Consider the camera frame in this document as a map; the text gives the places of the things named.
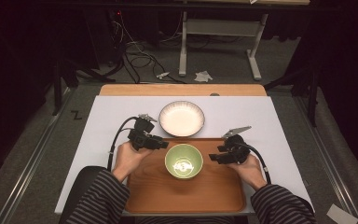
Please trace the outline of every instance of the tray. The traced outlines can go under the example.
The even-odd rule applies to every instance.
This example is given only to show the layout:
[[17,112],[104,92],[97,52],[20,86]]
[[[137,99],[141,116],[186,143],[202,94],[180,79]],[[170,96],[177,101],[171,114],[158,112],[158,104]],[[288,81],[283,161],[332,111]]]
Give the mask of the tray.
[[[220,213],[239,212],[246,202],[237,173],[211,161],[219,153],[221,138],[170,138],[167,149],[155,150],[129,176],[131,196],[126,210],[131,213]],[[189,180],[179,180],[168,173],[164,159],[177,144],[196,147],[203,158],[202,170]]]

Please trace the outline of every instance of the person's left hand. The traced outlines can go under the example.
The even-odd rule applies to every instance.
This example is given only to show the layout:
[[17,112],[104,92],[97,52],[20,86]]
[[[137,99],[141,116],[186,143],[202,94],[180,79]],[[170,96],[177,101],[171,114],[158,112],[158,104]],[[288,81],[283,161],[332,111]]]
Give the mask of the person's left hand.
[[140,148],[138,151],[132,147],[131,142],[121,144],[117,149],[116,163],[112,175],[118,181],[123,180],[132,173],[141,161],[153,152],[151,149]]

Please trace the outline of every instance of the bowl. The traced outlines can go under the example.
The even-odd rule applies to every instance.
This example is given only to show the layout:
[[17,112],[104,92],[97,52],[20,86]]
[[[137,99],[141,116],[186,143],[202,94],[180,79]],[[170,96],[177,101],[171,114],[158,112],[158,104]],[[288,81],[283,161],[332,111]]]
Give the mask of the bowl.
[[202,128],[205,117],[197,105],[189,101],[175,101],[162,108],[158,121],[165,132],[188,137]]
[[179,144],[167,152],[165,167],[178,179],[189,179],[197,175],[203,164],[201,153],[189,144]]

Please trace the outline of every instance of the paper scrap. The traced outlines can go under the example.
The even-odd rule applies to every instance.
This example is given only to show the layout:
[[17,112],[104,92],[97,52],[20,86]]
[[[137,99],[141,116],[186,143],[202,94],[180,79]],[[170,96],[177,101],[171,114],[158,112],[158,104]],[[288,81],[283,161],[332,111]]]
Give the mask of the paper scrap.
[[169,73],[162,73],[160,75],[157,75],[156,77],[158,77],[159,79],[162,79],[163,77],[166,77]]
[[338,224],[356,224],[358,221],[358,218],[340,209],[335,204],[331,205],[327,215]]
[[213,80],[213,78],[208,74],[207,71],[203,71],[203,72],[200,72],[200,73],[196,73],[196,79],[194,79],[195,81],[198,81],[198,82],[208,82],[208,79],[210,80]]

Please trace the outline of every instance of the hand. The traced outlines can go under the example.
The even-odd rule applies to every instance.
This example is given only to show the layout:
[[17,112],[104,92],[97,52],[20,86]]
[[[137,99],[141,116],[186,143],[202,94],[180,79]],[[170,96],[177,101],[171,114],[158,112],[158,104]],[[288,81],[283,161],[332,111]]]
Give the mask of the hand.
[[231,163],[227,166],[237,171],[240,178],[254,190],[261,189],[267,185],[267,181],[264,180],[261,173],[260,162],[252,154],[249,154],[246,161],[242,164]]
[[116,163],[112,170],[112,175],[118,181],[123,182],[139,166],[141,161],[152,152],[153,150],[146,148],[140,148],[137,151],[132,147],[131,142],[123,143],[117,149]]

